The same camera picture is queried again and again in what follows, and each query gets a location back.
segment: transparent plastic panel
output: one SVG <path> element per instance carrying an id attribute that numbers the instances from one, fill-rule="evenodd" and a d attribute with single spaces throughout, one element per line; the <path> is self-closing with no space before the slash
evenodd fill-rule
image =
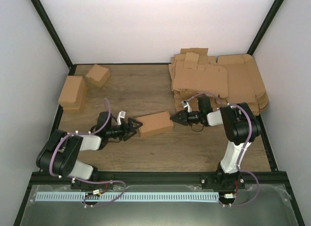
<path id="1" fill-rule="evenodd" d="M 236 203 L 254 196 L 256 185 L 239 190 Z M 40 191 L 68 192 L 69 186 L 34 186 L 22 226 L 296 226 L 298 225 L 285 188 L 260 185 L 256 200 L 246 206 L 222 208 L 218 203 L 119 202 L 101 208 L 83 207 L 82 202 L 36 202 Z M 130 186 L 126 192 L 197 192 L 194 186 Z"/>

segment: small cardboard box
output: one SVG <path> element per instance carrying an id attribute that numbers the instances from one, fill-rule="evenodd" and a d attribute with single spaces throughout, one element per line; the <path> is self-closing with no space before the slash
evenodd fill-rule
<path id="1" fill-rule="evenodd" d="M 85 89 L 87 87 L 82 76 L 68 76 L 58 103 L 65 108 L 79 107 Z"/>
<path id="2" fill-rule="evenodd" d="M 78 107 L 63 107 L 63 110 L 66 113 L 83 113 L 84 112 L 84 108 L 86 105 L 86 94 L 87 94 L 87 87 L 85 88 L 80 104 Z"/>
<path id="3" fill-rule="evenodd" d="M 111 76 L 110 70 L 106 67 L 101 67 L 95 64 L 92 69 L 86 74 L 86 79 L 90 84 L 102 87 Z"/>
<path id="4" fill-rule="evenodd" d="M 143 116 L 136 118 L 136 120 L 143 124 L 139 128 L 140 137 L 142 138 L 172 131 L 174 126 L 169 112 Z"/>

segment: cardboard box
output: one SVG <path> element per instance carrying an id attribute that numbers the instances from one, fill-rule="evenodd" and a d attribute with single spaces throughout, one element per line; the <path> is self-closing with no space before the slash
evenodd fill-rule
<path id="1" fill-rule="evenodd" d="M 143 116 L 136 118 L 136 120 L 143 123 L 143 126 L 139 128 L 142 138 L 172 131 L 174 126 L 169 112 Z"/>
<path id="2" fill-rule="evenodd" d="M 205 70 L 189 71 L 175 67 L 173 90 L 184 92 L 211 92 L 222 98 L 228 96 L 227 71 L 222 66 L 205 64 Z"/>
<path id="3" fill-rule="evenodd" d="M 85 89 L 87 87 L 82 76 L 68 76 L 59 96 L 58 103 L 66 108 L 79 107 Z"/>
<path id="4" fill-rule="evenodd" d="M 63 110 L 66 113 L 83 113 L 84 112 L 84 108 L 86 105 L 86 94 L 87 94 L 87 87 L 85 88 L 80 104 L 78 107 L 63 107 Z"/>
<path id="5" fill-rule="evenodd" d="M 95 64 L 92 69 L 86 74 L 86 79 L 90 84 L 102 87 L 111 76 L 110 70 L 106 67 L 101 67 Z"/>

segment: stack of flattened cardboard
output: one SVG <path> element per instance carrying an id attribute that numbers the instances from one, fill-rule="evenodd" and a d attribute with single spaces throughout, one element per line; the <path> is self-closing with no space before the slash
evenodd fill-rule
<path id="1" fill-rule="evenodd" d="M 172 57 L 169 71 L 177 111 L 183 109 L 181 101 L 201 92 L 213 93 L 224 104 L 246 102 L 254 115 L 266 109 L 268 95 L 252 56 L 226 55 L 216 61 L 207 52 L 207 48 L 181 49 Z M 222 105 L 219 100 L 210 99 L 214 110 Z M 190 101 L 190 105 L 198 110 L 197 100 Z"/>

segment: black metal frame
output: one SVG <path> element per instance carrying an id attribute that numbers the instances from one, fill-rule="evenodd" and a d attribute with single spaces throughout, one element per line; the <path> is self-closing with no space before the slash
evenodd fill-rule
<path id="1" fill-rule="evenodd" d="M 279 10 L 280 6 L 282 5 L 284 0 L 275 0 L 272 4 L 265 20 L 263 21 L 259 31 L 257 32 L 249 50 L 248 54 L 253 55 L 257 46 L 259 45 L 261 39 L 263 38 L 265 32 L 267 31 L 269 25 L 271 24 L 273 18 L 275 17 L 277 11 Z M 45 12 L 40 0 L 31 0 L 35 9 L 37 10 L 39 16 L 41 17 L 44 25 L 46 26 L 48 32 L 50 33 L 53 41 L 55 42 L 59 52 L 61 53 L 62 57 L 64 58 L 66 64 L 69 68 L 69 75 L 74 75 L 77 65 L 73 65 L 62 42 L 60 41 L 47 13 Z M 131 63 L 130 65 L 166 65 L 168 63 Z M 63 109 L 61 106 L 58 107 L 55 120 L 52 126 L 51 133 L 58 128 L 61 117 L 62 117 Z M 304 226 L 304 221 L 302 219 L 299 207 L 297 205 L 292 187 L 288 180 L 286 172 L 281 172 L 278 170 L 276 160 L 274 158 L 266 130 L 264 128 L 262 118 L 259 115 L 257 119 L 260 122 L 261 126 L 261 137 L 264 144 L 264 148 L 268 157 L 268 161 L 270 164 L 271 172 L 254 172 L 256 177 L 258 178 L 261 184 L 284 184 L 286 191 L 291 195 L 291 205 L 294 209 L 294 213 L 298 224 L 300 226 Z M 99 172 L 100 176 L 103 179 L 114 179 L 114 180 L 123 180 L 128 185 L 201 185 L 201 179 L 203 176 L 211 174 L 205 172 Z M 248 174 L 242 174 L 244 183 L 245 184 L 255 184 L 254 179 L 252 176 Z M 33 185 L 70 185 L 71 181 L 69 178 L 62 178 L 59 179 L 57 177 L 50 176 L 48 173 L 41 173 L 35 172 L 32 174 L 30 178 L 29 185 L 27 187 L 25 196 L 23 198 L 22 204 L 20 206 L 16 221 L 14 223 L 15 226 L 20 225 L 22 216 L 25 211 L 25 207 L 29 198 L 29 194 Z"/>

